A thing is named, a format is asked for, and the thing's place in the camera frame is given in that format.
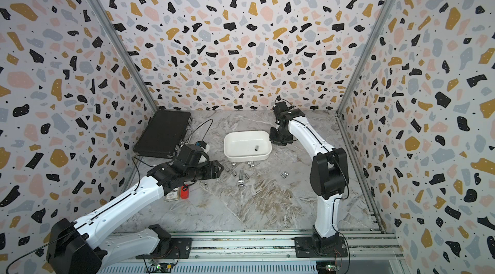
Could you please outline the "red rectangular block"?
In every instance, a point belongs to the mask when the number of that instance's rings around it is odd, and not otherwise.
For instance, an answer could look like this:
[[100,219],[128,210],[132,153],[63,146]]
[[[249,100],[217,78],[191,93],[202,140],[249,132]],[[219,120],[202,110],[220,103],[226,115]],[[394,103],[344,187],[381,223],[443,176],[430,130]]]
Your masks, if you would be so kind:
[[189,187],[188,186],[183,186],[180,190],[180,198],[182,200],[187,200],[189,199]]

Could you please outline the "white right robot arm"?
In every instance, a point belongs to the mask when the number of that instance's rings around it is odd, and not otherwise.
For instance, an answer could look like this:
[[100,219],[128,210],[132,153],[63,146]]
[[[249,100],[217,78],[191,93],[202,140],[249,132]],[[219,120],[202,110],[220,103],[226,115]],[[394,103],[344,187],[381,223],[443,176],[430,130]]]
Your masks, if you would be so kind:
[[303,111],[288,106],[285,101],[273,106],[276,127],[270,129],[272,144],[286,146],[299,141],[312,159],[309,182],[318,196],[317,218],[313,225],[310,243],[296,240],[296,247],[304,254],[314,252],[325,255],[347,244],[340,235],[337,218],[340,201],[348,191],[348,156],[343,148],[336,148],[321,137],[312,127]]

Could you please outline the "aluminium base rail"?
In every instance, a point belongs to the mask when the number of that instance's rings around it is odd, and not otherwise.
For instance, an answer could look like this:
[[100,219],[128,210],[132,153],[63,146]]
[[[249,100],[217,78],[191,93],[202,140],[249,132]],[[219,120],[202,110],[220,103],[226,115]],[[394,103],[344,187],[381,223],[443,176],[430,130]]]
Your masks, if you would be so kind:
[[344,230],[342,244],[313,252],[309,230],[174,232],[159,259],[135,257],[102,273],[408,273],[392,234]]

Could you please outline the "black tool case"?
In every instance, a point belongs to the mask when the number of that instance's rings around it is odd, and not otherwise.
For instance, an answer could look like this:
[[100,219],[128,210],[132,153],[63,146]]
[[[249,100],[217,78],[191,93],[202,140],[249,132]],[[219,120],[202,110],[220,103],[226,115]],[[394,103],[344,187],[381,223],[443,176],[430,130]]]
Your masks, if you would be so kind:
[[184,143],[192,123],[186,111],[158,110],[148,123],[133,150],[144,157],[171,159]]

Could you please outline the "white plastic storage box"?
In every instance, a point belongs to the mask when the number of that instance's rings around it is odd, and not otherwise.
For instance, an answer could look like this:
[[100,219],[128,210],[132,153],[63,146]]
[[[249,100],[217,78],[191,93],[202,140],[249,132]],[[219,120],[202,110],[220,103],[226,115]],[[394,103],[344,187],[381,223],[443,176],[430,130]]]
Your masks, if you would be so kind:
[[265,131],[232,132],[224,138],[224,155],[232,163],[266,160],[271,152],[269,133]]

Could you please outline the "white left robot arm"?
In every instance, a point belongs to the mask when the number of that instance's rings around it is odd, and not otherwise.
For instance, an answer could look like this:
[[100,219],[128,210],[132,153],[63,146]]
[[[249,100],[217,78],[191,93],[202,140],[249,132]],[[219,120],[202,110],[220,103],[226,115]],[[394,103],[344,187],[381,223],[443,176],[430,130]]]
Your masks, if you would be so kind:
[[217,179],[223,165],[211,160],[209,146],[186,144],[170,162],[151,168],[123,194],[93,212],[52,226],[46,260],[56,273],[97,273],[131,259],[187,258],[170,233],[158,224],[111,239],[110,234],[137,212],[175,189],[197,181]]

